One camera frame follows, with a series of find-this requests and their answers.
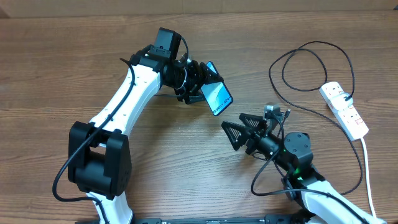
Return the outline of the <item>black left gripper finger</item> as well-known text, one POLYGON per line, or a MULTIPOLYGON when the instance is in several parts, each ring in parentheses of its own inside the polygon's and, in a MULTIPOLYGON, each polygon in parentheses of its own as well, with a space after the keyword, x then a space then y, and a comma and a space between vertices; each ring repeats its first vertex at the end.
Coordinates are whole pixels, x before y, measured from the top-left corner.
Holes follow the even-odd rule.
POLYGON ((223 77, 218 73, 213 62, 200 63, 202 74, 204 75, 203 84, 209 85, 212 83, 224 82, 223 77))
POLYGON ((194 104, 194 103, 198 103, 201 101, 205 101, 205 97, 204 95, 200 94, 200 95, 188 95, 187 97, 185 97, 185 103, 187 105, 190 104, 194 104))

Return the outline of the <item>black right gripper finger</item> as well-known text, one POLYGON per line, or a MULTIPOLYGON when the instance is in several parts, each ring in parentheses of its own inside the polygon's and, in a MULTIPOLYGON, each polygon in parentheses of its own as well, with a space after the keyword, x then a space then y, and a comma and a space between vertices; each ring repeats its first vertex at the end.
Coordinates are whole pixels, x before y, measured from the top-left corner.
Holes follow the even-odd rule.
POLYGON ((241 113, 239 119, 246 127, 259 131, 267 128, 267 121, 262 116, 241 113))
POLYGON ((249 137, 251 136, 250 129, 240 124, 223 121, 221 127, 225 131, 235 151, 245 145, 249 137))

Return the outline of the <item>Samsung Galaxy smartphone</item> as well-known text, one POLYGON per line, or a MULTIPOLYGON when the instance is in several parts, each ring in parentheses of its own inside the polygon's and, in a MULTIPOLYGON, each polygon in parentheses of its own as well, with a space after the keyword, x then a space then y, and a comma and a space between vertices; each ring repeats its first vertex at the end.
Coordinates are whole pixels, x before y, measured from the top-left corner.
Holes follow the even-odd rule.
POLYGON ((224 82, 203 84, 200 90, 214 116, 220 115, 233 102, 233 97, 224 82))

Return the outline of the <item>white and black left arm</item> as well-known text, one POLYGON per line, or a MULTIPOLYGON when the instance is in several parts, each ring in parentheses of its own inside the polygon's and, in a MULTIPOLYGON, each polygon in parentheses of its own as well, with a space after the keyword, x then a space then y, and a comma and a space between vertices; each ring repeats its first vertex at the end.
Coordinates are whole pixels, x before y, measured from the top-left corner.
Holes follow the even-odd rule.
POLYGON ((169 86, 178 101, 206 101, 215 116, 233 102, 213 62, 198 63, 189 53, 177 59, 185 42, 177 32, 160 28, 154 44, 125 60, 126 77, 109 103, 88 123, 73 124, 68 159, 52 185, 57 200, 93 202, 97 223, 134 223, 125 194, 132 170, 129 136, 149 100, 169 86))

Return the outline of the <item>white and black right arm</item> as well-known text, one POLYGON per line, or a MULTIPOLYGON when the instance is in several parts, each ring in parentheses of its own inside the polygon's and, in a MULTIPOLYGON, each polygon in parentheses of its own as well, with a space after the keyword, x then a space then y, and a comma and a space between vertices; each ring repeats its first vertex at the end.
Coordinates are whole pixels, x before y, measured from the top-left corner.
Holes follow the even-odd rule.
POLYGON ((273 134, 276 127, 284 131, 285 117, 283 112, 266 112, 263 116, 242 113, 241 124, 228 121, 221 124, 234 150, 245 146, 246 154, 258 152, 267 164, 273 162, 286 172, 281 178, 282 190, 268 193, 252 190, 252 194, 258 197, 286 194, 289 200, 297 202, 302 214, 292 215, 291 223, 383 223, 344 198, 316 170, 307 133, 273 134))

